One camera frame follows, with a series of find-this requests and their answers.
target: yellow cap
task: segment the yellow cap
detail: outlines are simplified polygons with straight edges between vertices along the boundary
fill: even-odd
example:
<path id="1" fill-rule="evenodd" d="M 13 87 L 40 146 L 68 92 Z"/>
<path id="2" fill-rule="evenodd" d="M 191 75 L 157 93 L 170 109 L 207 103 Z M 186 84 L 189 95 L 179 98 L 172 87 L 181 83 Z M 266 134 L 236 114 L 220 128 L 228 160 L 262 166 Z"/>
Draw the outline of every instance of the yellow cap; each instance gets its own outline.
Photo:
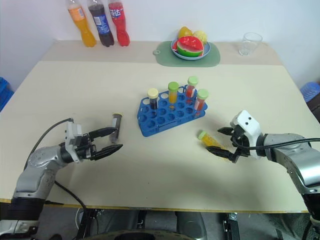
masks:
<path id="1" fill-rule="evenodd" d="M 147 95 L 150 99 L 156 99 L 159 96 L 159 92 L 156 88 L 150 88 Z"/>

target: fruit plate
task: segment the fruit plate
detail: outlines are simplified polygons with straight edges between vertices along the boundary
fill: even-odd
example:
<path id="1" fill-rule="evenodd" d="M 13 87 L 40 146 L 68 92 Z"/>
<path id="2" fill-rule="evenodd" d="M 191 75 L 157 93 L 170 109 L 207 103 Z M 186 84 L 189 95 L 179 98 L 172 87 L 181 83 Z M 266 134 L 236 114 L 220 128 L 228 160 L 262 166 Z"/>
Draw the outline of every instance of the fruit plate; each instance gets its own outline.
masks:
<path id="1" fill-rule="evenodd" d="M 211 46 L 210 44 L 207 42 L 205 45 L 204 45 L 204 49 L 203 49 L 203 55 L 202 56 L 196 56 L 196 57 L 190 57 L 190 56 L 182 56 L 180 55 L 178 52 L 176 52 L 174 49 L 173 49 L 173 45 L 176 43 L 178 39 L 175 39 L 171 42 L 171 50 L 172 52 L 174 53 L 174 55 L 176 55 L 178 58 L 181 58 L 181 59 L 184 59 L 184 60 L 191 60 L 191 61 L 194 61 L 194 60 L 198 60 L 198 59 L 202 59 L 204 58 L 211 50 Z"/>

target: orange soda bottle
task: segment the orange soda bottle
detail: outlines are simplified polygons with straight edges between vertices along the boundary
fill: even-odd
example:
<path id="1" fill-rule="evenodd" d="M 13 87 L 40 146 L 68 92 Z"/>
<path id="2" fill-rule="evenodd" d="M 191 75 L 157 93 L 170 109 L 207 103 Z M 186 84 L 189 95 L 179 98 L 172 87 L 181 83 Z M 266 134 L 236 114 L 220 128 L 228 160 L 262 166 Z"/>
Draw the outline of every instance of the orange soda bottle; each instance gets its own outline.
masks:
<path id="1" fill-rule="evenodd" d="M 94 47 L 97 41 L 89 29 L 85 12 L 78 3 L 78 0 L 66 0 L 66 5 L 74 24 L 81 32 L 81 38 L 84 45 L 86 47 Z"/>

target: toy fruit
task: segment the toy fruit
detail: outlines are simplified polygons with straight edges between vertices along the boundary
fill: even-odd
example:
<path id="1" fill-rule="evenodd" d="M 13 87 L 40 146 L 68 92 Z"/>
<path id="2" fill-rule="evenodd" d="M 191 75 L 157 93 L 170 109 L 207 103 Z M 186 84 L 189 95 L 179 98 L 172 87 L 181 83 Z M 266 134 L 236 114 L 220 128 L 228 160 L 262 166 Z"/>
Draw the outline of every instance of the toy fruit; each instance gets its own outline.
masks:
<path id="1" fill-rule="evenodd" d="M 207 43 L 207 34 L 204 31 L 195 31 L 193 33 L 193 36 L 197 37 L 198 39 L 200 39 L 202 41 L 203 44 Z"/>
<path id="2" fill-rule="evenodd" d="M 172 45 L 172 49 L 173 49 L 175 52 L 178 51 L 178 50 L 177 50 L 177 44 L 178 44 L 178 40 L 175 41 L 175 43 Z"/>
<path id="3" fill-rule="evenodd" d="M 183 36 L 177 41 L 177 52 L 185 57 L 198 57 L 204 52 L 204 44 L 195 36 Z"/>
<path id="4" fill-rule="evenodd" d="M 178 39 L 185 36 L 192 36 L 192 31 L 186 26 L 183 26 L 182 28 L 180 28 L 180 31 L 178 33 Z"/>

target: blue crate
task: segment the blue crate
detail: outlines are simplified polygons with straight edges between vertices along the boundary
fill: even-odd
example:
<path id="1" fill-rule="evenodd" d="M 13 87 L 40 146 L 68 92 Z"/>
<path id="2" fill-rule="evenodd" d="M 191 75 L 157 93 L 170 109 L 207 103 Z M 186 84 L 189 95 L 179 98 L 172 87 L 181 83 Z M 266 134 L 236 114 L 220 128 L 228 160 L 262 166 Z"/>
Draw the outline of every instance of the blue crate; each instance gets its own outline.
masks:
<path id="1" fill-rule="evenodd" d="M 208 108 L 205 103 L 201 111 L 195 111 L 194 105 L 196 101 L 197 92 L 194 93 L 192 99 L 186 97 L 187 85 L 180 86 L 177 96 L 177 102 L 174 104 L 174 110 L 170 108 L 168 97 L 165 98 L 163 94 L 168 96 L 169 91 L 159 93 L 158 109 L 153 110 L 149 104 L 144 104 L 144 100 L 149 99 L 145 97 L 141 100 L 137 119 L 142 135 L 149 137 L 151 135 L 160 133 L 162 131 L 171 129 L 178 125 L 190 122 L 192 120 L 203 117 Z"/>
<path id="2" fill-rule="evenodd" d="M 0 76 L 0 94 L 8 86 L 8 82 Z"/>
<path id="3" fill-rule="evenodd" d="M 0 92 L 0 112 L 5 107 L 5 105 L 10 100 L 13 94 L 14 92 L 11 91 L 9 88 L 5 88 L 4 90 L 2 90 L 2 92 Z"/>

